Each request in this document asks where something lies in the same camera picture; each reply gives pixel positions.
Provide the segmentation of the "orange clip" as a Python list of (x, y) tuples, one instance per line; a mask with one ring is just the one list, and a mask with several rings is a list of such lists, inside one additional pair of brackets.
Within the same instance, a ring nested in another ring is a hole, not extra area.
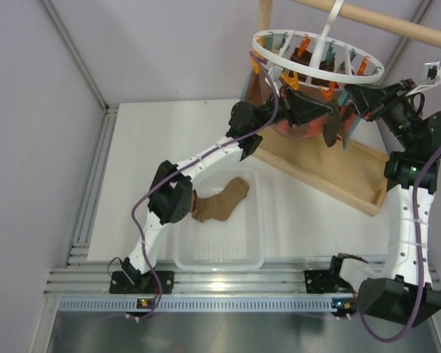
[(320, 92), (326, 101), (331, 101), (333, 99), (336, 85), (337, 84), (335, 82), (330, 82), (327, 87), (322, 85), (319, 86)]

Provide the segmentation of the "white round clip hanger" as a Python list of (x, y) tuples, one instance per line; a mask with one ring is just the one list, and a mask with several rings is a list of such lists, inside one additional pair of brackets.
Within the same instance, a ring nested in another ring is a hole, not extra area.
[[(320, 34), (292, 29), (266, 29), (257, 32), (252, 39), (254, 70), (267, 71), (274, 83), (284, 82), (298, 87), (302, 83), (310, 87), (312, 78), (320, 78), (344, 84), (374, 84), (384, 74), (384, 65), (373, 55), (351, 44), (331, 38), (329, 33), (343, 8), (343, 1), (335, 1)], [(309, 66), (290, 61), (296, 47), (312, 52)], [(322, 71), (320, 62), (334, 61), (334, 71)]]

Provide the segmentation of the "tan sock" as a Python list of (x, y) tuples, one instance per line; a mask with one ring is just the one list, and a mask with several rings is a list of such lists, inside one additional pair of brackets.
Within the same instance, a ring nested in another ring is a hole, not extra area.
[(210, 219), (227, 221), (237, 205), (248, 195), (250, 185), (241, 177), (232, 179), (218, 194), (208, 198), (192, 192), (190, 214), (193, 219), (204, 223)]

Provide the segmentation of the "dark brown sock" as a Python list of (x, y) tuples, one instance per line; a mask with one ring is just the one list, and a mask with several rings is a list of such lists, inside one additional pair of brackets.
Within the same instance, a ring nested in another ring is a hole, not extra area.
[(323, 125), (323, 139), (328, 147), (332, 147), (338, 139), (339, 131), (343, 127), (340, 110), (330, 114)]

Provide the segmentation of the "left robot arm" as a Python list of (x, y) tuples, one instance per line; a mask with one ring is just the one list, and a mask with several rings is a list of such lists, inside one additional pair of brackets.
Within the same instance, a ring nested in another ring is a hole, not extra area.
[(217, 143), (200, 154), (178, 163), (162, 162), (142, 200), (148, 203), (144, 225), (135, 225), (140, 238), (133, 251), (111, 274), (111, 294), (163, 292), (169, 271), (156, 271), (159, 250), (168, 231), (189, 212), (195, 187), (205, 179), (251, 156), (262, 142), (260, 131), (285, 121), (296, 127), (334, 112), (330, 103), (313, 99), (289, 86), (273, 92), (262, 105), (239, 101), (231, 110), (229, 130)]

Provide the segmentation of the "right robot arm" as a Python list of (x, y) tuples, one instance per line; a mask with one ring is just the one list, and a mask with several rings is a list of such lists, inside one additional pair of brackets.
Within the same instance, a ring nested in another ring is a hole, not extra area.
[(397, 324), (416, 327), (441, 309), (428, 265), (429, 213), (437, 191), (441, 159), (441, 111), (422, 118), (414, 104), (416, 85), (345, 86), (356, 114), (381, 119), (403, 151), (394, 151), (384, 168), (390, 206), (390, 235), (382, 271), (350, 254), (331, 259), (328, 281), (336, 291), (357, 294), (358, 311)]

